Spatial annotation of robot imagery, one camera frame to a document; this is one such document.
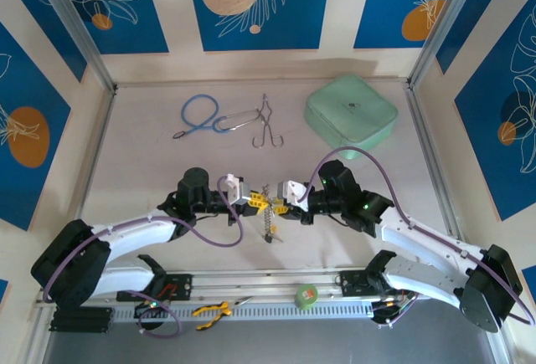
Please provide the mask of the metal key holder with rings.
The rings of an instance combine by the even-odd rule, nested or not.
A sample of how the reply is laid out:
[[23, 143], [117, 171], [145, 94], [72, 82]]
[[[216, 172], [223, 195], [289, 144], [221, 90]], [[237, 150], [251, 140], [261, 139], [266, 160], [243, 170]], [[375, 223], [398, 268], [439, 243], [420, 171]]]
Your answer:
[[263, 212], [264, 214], [264, 228], [265, 228], [265, 234], [266, 233], [272, 233], [276, 234], [276, 232], [271, 232], [271, 225], [273, 223], [273, 218], [275, 217], [275, 207], [271, 204], [271, 199], [273, 198], [271, 196], [271, 188], [269, 184], [266, 184], [262, 188], [262, 193], [265, 195], [266, 199], [268, 200], [267, 206], [268, 208]]

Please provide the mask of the metal crucible tongs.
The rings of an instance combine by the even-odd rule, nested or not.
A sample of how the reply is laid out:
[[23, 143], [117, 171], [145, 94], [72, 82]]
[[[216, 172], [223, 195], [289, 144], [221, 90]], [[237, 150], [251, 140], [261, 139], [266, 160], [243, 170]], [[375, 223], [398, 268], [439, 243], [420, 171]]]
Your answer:
[[281, 148], [284, 145], [284, 138], [281, 135], [275, 135], [271, 128], [271, 115], [273, 110], [271, 109], [270, 103], [268, 101], [267, 94], [263, 94], [262, 105], [260, 108], [256, 109], [261, 123], [263, 125], [262, 134], [260, 136], [254, 136], [252, 138], [252, 146], [255, 149], [262, 148], [266, 141], [269, 140], [271, 145], [275, 148]]

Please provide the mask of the blue stethoscope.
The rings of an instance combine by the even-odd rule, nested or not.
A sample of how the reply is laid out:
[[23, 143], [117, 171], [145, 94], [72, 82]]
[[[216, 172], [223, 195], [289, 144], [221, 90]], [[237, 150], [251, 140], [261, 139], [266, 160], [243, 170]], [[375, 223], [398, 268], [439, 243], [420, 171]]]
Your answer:
[[[188, 119], [187, 112], [188, 112], [189, 106], [193, 102], [196, 102], [198, 100], [209, 101], [213, 105], [214, 109], [213, 109], [213, 112], [209, 116], [207, 116], [203, 121], [199, 123], [193, 123], [192, 121]], [[235, 126], [223, 126], [223, 124], [227, 120], [241, 117], [244, 115], [249, 115], [249, 114], [252, 114], [252, 117], [250, 120], [240, 122], [239, 124]], [[188, 129], [185, 131], [178, 131], [172, 136], [172, 138], [174, 140], [179, 140], [197, 131], [212, 131], [216, 134], [226, 134], [232, 131], [236, 131], [241, 127], [252, 124], [258, 121], [260, 117], [261, 117], [261, 113], [259, 109], [246, 110], [246, 111], [235, 113], [232, 115], [219, 115], [219, 102], [212, 95], [197, 94], [197, 95], [190, 97], [183, 104], [182, 109], [180, 110], [180, 118], [182, 122], [186, 126], [188, 126]]]

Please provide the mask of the green tape roll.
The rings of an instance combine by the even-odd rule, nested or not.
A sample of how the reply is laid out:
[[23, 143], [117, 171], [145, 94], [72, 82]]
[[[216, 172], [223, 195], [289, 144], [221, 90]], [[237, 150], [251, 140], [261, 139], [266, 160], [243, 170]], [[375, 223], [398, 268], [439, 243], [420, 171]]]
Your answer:
[[315, 285], [300, 285], [295, 293], [294, 302], [299, 310], [309, 310], [317, 302], [318, 291]]

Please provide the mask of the mint green zip case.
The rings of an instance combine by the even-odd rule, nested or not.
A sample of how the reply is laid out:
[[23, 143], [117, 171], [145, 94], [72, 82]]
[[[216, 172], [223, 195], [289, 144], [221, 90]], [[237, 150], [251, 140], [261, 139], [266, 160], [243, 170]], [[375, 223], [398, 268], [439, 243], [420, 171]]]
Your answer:
[[398, 119], [396, 106], [355, 74], [345, 74], [307, 98], [305, 120], [332, 149], [368, 151], [387, 138]]

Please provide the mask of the black extrusion block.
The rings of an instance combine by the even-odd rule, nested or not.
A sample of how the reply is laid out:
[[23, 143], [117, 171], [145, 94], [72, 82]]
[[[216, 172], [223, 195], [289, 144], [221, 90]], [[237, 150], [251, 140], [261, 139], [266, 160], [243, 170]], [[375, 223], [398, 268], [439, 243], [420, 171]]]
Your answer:
[[108, 333], [113, 322], [111, 307], [58, 308], [49, 325], [51, 332]]

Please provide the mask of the aluminium mounting rail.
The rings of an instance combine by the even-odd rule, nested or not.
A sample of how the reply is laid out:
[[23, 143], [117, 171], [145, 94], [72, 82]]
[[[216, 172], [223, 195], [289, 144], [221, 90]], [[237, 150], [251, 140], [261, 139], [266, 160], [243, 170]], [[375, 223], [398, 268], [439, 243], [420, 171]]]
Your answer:
[[[198, 273], [171, 273], [162, 270], [163, 277], [167, 274], [191, 274], [193, 276], [193, 288], [190, 300], [187, 301], [224, 300], [246, 296], [253, 296], [258, 301], [291, 300], [298, 287], [304, 284], [315, 285], [321, 300], [379, 300], [378, 297], [343, 297], [336, 280], [340, 271], [348, 269], [313, 272], [214, 271]], [[384, 277], [388, 284], [397, 290], [413, 291], [425, 298], [436, 299], [454, 306], [460, 304], [463, 291], [468, 286], [473, 285], [475, 279], [479, 279], [483, 275], [483, 271], [477, 266], [464, 268], [459, 274], [455, 272], [444, 273], [432, 265], [416, 263], [402, 257], [391, 259], [384, 271]], [[105, 297], [114, 297], [118, 301], [154, 299], [142, 292], [130, 290], [97, 295], [88, 299], [84, 304]]]

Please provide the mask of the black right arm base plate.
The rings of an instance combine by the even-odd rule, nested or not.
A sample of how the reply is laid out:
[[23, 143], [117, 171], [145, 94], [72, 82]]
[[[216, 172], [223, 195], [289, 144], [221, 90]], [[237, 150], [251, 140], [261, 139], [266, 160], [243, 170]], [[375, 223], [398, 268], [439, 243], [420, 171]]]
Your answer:
[[369, 283], [368, 273], [364, 269], [340, 271], [336, 284], [340, 287], [343, 297], [369, 297], [378, 294]]

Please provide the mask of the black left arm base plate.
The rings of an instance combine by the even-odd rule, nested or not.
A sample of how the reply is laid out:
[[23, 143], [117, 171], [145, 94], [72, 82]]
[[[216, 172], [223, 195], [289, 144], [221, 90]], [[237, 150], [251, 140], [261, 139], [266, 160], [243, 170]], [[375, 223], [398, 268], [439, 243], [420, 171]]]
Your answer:
[[192, 283], [191, 274], [167, 274], [153, 280], [142, 293], [160, 301], [187, 301], [190, 300]]

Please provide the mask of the yellow handled pliers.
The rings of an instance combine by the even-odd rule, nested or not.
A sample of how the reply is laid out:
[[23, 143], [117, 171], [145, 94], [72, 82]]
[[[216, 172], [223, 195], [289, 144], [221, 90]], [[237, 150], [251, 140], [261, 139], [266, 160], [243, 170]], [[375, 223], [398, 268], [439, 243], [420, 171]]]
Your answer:
[[206, 331], [213, 327], [216, 323], [218, 323], [222, 318], [231, 316], [233, 314], [233, 311], [237, 309], [238, 307], [248, 303], [253, 299], [253, 296], [246, 296], [239, 298], [234, 301], [223, 301], [217, 305], [204, 305], [192, 312], [193, 317], [199, 317], [202, 314], [209, 313], [209, 312], [217, 312], [215, 317], [210, 320], [210, 322], [199, 325], [196, 327], [196, 331]]

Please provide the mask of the aluminium side rail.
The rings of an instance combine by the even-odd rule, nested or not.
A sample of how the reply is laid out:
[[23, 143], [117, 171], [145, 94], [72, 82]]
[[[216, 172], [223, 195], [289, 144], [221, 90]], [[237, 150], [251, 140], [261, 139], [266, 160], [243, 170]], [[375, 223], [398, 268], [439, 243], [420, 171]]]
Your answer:
[[451, 194], [446, 185], [446, 180], [443, 177], [432, 134], [426, 123], [425, 114], [420, 107], [418, 95], [409, 84], [405, 84], [405, 95], [420, 142], [420, 147], [425, 158], [427, 170], [430, 174], [435, 196], [439, 203], [442, 220], [446, 226], [446, 232], [455, 239], [466, 242], [466, 237], [461, 229], [460, 220], [456, 214]]

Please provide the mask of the aluminium frame post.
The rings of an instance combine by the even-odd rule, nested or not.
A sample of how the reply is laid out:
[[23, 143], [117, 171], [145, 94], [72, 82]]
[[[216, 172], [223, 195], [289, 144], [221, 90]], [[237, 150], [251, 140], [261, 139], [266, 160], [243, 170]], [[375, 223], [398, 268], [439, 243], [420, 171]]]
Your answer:
[[87, 64], [93, 69], [95, 76], [103, 87], [112, 95], [116, 93], [116, 83], [101, 57], [101, 53], [90, 36], [86, 26], [71, 0], [48, 0], [58, 15], [64, 28], [69, 33], [77, 49]]
[[419, 57], [407, 80], [411, 90], [415, 90], [419, 82], [424, 78], [426, 71], [436, 58], [439, 47], [443, 44], [446, 35], [455, 22], [466, 0], [446, 0], [441, 13], [430, 31], [430, 36], [425, 41]]

